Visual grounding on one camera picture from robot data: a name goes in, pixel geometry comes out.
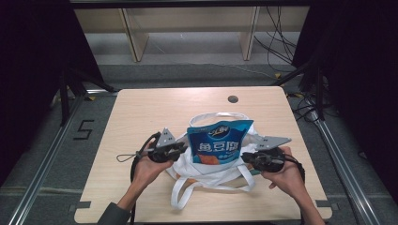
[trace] sleeve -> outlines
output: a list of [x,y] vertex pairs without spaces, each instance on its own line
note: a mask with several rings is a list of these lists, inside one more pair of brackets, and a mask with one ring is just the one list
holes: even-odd
[[130,212],[119,208],[111,202],[103,212],[97,224],[99,225],[126,225],[130,218]]

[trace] aluminum rail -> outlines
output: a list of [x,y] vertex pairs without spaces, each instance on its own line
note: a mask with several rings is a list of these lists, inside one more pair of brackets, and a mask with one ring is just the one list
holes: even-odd
[[[312,117],[314,120],[318,118],[317,113],[312,112]],[[352,172],[347,161],[345,160],[342,151],[340,150],[337,143],[334,141],[326,122],[322,120],[317,120],[315,123],[322,131],[325,140],[328,143],[330,155],[332,157],[332,160],[335,162],[335,165],[337,167],[336,169],[341,175],[348,192],[350,193],[352,199],[357,205],[364,222],[369,225],[381,224],[379,218],[377,217],[377,214],[375,213],[374,208],[372,207],[372,204],[369,202],[363,189],[360,187],[360,184],[355,178],[354,173]]]
[[40,191],[40,187],[43,184],[49,170],[51,169],[54,159],[59,151],[59,148],[61,144],[63,143],[65,139],[65,135],[69,130],[70,122],[73,119],[73,116],[79,109],[80,105],[84,101],[84,97],[80,96],[74,99],[73,105],[70,109],[70,117],[65,123],[64,126],[62,126],[54,140],[52,145],[50,146],[46,156],[44,159],[41,161],[41,164],[38,168],[38,171],[36,172],[32,182],[30,183],[29,187],[27,188],[26,192],[24,193],[20,203],[18,206],[15,208],[11,219],[8,222],[8,225],[20,225],[23,224],[30,209],[32,208],[32,205],[38,196],[38,192]]
[[116,97],[118,92],[109,92],[105,89],[87,90],[87,97]]

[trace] black curtain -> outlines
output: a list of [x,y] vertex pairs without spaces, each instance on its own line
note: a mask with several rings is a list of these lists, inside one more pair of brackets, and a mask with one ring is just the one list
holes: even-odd
[[[314,7],[298,42],[294,64],[306,62],[330,10]],[[398,2],[362,0],[325,62],[334,103],[360,148],[398,203]]]
[[67,67],[102,81],[68,0],[0,4],[0,184],[29,149]]

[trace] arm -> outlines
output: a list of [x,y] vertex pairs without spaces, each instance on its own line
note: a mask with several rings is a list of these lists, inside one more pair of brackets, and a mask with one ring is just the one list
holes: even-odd
[[141,158],[135,169],[134,179],[126,194],[120,199],[118,204],[109,204],[99,219],[98,224],[125,225],[130,218],[130,210],[137,202],[141,193],[143,193],[145,188],[151,184],[162,171],[172,165],[173,161],[156,163],[148,157]]
[[[286,154],[290,156],[292,155],[289,147],[280,148]],[[269,188],[273,189],[278,187],[295,200],[301,210],[306,224],[325,224],[304,186],[304,182],[299,174],[299,169],[295,163],[286,161],[280,172],[261,172],[261,175],[272,181]]]

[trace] logo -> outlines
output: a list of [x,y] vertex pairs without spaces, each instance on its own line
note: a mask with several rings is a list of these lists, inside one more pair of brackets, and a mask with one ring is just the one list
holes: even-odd
[[208,135],[210,135],[212,138],[215,139],[221,139],[226,135],[228,135],[228,133],[229,133],[229,127],[221,125],[216,127],[215,129],[210,130]]

